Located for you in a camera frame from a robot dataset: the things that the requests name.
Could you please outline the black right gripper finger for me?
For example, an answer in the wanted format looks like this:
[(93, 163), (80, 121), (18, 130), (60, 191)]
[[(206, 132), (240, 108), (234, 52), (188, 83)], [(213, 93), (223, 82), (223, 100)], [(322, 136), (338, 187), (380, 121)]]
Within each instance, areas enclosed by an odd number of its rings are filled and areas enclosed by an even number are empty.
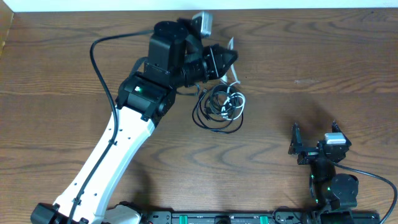
[[(340, 127), (337, 125), (336, 121), (332, 122), (331, 128), (332, 128), (332, 132), (333, 133), (343, 133), (342, 130), (340, 129)], [(346, 138), (346, 143), (345, 144), (350, 147), (351, 146), (351, 141), (346, 136), (345, 136), (345, 138)]]
[(303, 151), (303, 142), (300, 135), (300, 128), (297, 123), (292, 126), (292, 139), (288, 154), (300, 154)]

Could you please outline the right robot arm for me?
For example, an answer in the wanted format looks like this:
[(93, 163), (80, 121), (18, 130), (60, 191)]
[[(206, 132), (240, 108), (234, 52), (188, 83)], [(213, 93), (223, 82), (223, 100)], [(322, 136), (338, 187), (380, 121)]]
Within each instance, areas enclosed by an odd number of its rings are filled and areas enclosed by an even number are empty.
[(338, 174), (335, 167), (346, 157), (351, 141), (332, 122), (332, 131), (324, 134), (316, 146), (305, 146), (297, 123), (292, 126), (289, 154), (297, 156), (297, 164), (310, 166), (310, 190), (324, 212), (357, 206), (359, 181), (349, 174)]

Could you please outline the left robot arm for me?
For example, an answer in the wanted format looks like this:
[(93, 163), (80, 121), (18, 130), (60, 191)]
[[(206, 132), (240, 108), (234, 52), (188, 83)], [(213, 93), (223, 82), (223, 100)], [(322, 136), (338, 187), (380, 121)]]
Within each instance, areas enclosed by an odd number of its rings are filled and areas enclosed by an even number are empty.
[(158, 22), (149, 53), (110, 98), (112, 113), (99, 142), (54, 203), (39, 203), (32, 223), (139, 223), (128, 204), (109, 208), (111, 196), (138, 149), (175, 102), (180, 87), (221, 78), (237, 60), (231, 47), (204, 46), (211, 23), (202, 18)]

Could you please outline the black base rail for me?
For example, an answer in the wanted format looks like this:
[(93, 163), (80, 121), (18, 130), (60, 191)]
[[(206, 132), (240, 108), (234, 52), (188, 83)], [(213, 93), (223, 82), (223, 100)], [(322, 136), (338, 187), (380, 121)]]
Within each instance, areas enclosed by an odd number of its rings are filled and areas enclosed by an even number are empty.
[(144, 212), (140, 224), (375, 224), (381, 218), (374, 212), (333, 212), (318, 215), (287, 207), (271, 212)]

